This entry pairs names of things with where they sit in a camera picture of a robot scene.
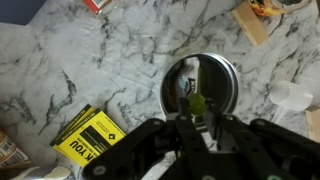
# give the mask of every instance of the white container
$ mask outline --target white container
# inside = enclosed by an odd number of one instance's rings
[[[285,109],[303,111],[310,106],[313,94],[303,86],[279,81],[272,87],[269,98]]]

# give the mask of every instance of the wooden object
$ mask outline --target wooden object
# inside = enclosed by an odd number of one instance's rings
[[[314,106],[306,110],[309,138],[320,143],[320,107]]]
[[[320,0],[316,0],[318,6],[318,16],[320,16]]]
[[[269,37],[247,1],[236,7],[232,14],[254,46],[262,44]]]

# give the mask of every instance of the white marble surface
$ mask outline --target white marble surface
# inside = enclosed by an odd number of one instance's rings
[[[48,0],[26,26],[0,24],[0,126],[36,165],[79,167],[49,142],[87,103],[106,110],[125,132],[162,117],[166,66],[198,51],[223,55],[241,78],[235,114],[272,120],[267,98],[279,80],[314,91],[320,104],[320,23],[315,3],[264,19],[270,38],[252,47],[230,11],[240,0],[131,0],[96,19],[80,0]],[[306,135],[303,112],[277,121]],[[167,159],[159,169],[170,164]],[[146,179],[155,179],[150,175]]]

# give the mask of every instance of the orange object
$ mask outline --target orange object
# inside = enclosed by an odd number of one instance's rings
[[[106,15],[118,4],[118,0],[83,0],[83,2],[96,15]]]
[[[287,11],[275,6],[271,0],[262,0],[263,3],[259,3],[256,0],[248,0],[248,2],[253,11],[259,16],[274,16],[287,13]]]

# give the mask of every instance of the yellow packaging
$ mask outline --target yellow packaging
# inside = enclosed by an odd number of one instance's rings
[[[125,133],[97,109],[74,126],[57,146],[67,157],[84,167],[124,136]]]
[[[63,154],[64,156],[66,156],[67,158],[71,158],[68,157],[68,155],[59,148],[59,146],[57,145],[57,143],[61,143],[62,141],[64,141],[66,139],[66,135],[68,133],[69,130],[71,130],[72,128],[74,128],[77,124],[79,124],[84,118],[86,118],[87,116],[89,116],[92,112],[94,111],[94,108],[91,107],[89,104],[86,105],[72,120],[71,122],[66,126],[65,129],[63,129],[61,132],[58,133],[57,137],[54,138],[53,141],[51,141],[50,145],[53,146],[53,148],[55,150],[57,150],[58,152],[60,152],[61,154]]]

